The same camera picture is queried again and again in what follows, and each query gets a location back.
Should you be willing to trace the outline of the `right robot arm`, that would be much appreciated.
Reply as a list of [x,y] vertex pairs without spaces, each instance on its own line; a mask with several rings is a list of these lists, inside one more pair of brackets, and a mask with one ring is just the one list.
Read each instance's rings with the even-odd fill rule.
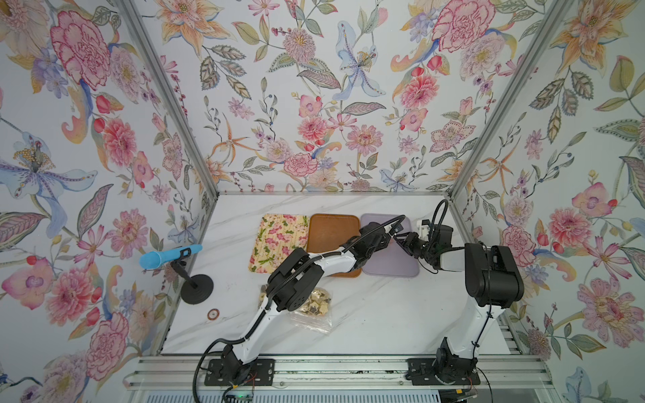
[[406,377],[415,385],[479,382],[478,353],[494,320],[524,295],[524,284],[512,250],[481,243],[452,245],[453,228],[422,221],[417,233],[396,237],[397,244],[433,272],[461,273],[469,297],[449,325],[434,359],[410,359]]

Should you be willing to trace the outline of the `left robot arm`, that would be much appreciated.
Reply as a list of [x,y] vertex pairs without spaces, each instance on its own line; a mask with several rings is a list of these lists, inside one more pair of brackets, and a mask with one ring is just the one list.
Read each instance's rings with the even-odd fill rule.
[[393,236],[402,230],[403,216],[384,223],[371,222],[359,230],[336,250],[310,254],[295,249],[270,275],[263,300],[252,323],[240,339],[227,341],[221,354],[223,373],[234,384],[240,384],[265,343],[268,332],[277,317],[295,312],[310,297],[324,277],[351,273],[363,268],[378,251],[388,247]]

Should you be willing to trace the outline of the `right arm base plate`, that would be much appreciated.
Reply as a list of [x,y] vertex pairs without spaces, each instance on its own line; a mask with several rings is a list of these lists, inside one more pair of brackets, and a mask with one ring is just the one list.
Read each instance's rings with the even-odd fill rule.
[[437,364],[435,358],[408,359],[406,380],[414,386],[478,386],[480,376],[475,361],[470,359],[449,360]]

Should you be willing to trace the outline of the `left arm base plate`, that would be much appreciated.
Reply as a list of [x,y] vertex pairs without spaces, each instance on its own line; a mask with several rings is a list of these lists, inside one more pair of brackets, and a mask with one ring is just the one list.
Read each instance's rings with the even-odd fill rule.
[[231,364],[222,359],[208,362],[205,386],[272,386],[275,359],[256,359],[250,364]]

